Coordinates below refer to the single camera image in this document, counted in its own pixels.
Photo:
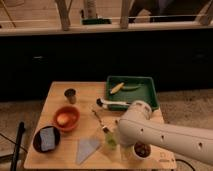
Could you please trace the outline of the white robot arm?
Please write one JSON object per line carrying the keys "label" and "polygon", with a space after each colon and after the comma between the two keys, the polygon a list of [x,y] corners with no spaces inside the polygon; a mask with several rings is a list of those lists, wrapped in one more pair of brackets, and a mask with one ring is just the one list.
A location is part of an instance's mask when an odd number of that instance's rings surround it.
{"label": "white robot arm", "polygon": [[213,166],[213,130],[154,122],[152,114],[141,100],[128,107],[117,125],[125,145],[141,141]]}

